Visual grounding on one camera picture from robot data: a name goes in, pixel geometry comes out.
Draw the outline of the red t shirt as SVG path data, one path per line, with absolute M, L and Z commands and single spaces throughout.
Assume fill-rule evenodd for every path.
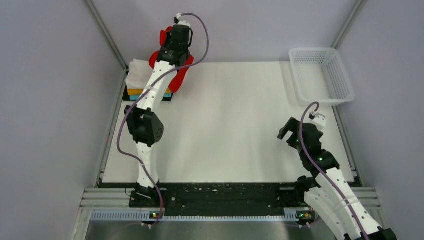
M 159 51 L 160 50 L 158 50 L 158 51 L 155 51 L 151 56 L 150 56 L 150 59 L 149 59 L 149 65 L 150 65 L 150 67 L 153 69 L 154 67 L 155 67 L 155 64 L 158 62 L 157 61 L 157 57 L 158 57 L 158 53 L 159 53 Z M 191 53 L 190 53 L 190 57 L 189 57 L 189 59 L 187 60 L 187 62 L 184 64 L 184 65 L 182 65 L 182 66 L 184 66 L 185 68 L 182 68 L 182 69 L 179 69 L 179 70 L 177 70 L 176 71 L 176 76 L 172 79 L 172 81 L 170 82 L 170 84 L 168 85 L 168 88 L 173 92 L 173 93 L 176 93 L 179 89 L 180 89 L 180 87 L 182 86 L 182 84 L 183 84 L 183 82 L 184 82 L 184 79 L 185 79 L 185 76 L 186 76 L 186 74 L 187 74 L 187 72 L 188 72 L 188 69 L 189 69 L 189 65 L 191 65 L 191 64 L 193 64 L 194 63 L 194 60 L 195 60 L 195 58 L 191 55 Z

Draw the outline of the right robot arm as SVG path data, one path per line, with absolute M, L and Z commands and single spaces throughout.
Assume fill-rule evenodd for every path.
M 325 121 L 323 116 L 311 123 L 291 117 L 279 130 L 280 140 L 292 133 L 286 142 L 297 150 L 303 167 L 311 173 L 295 182 L 294 202 L 314 209 L 338 240 L 397 239 L 392 229 L 383 228 L 365 209 L 334 155 L 322 147 L 324 134 L 317 124 Z

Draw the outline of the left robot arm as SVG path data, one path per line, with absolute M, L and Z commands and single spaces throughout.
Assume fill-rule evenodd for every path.
M 175 24 L 160 33 L 160 50 L 149 59 L 152 75 L 143 89 L 134 108 L 126 106 L 126 125 L 135 141 L 138 158 L 142 160 L 139 167 L 135 190 L 141 200 L 149 207 L 160 202 L 160 193 L 155 190 L 159 183 L 156 164 L 152 160 L 153 145 L 158 143 L 165 127 L 156 114 L 167 90 L 176 92 L 182 85 L 193 64 L 190 53 L 193 30 L 187 24 Z

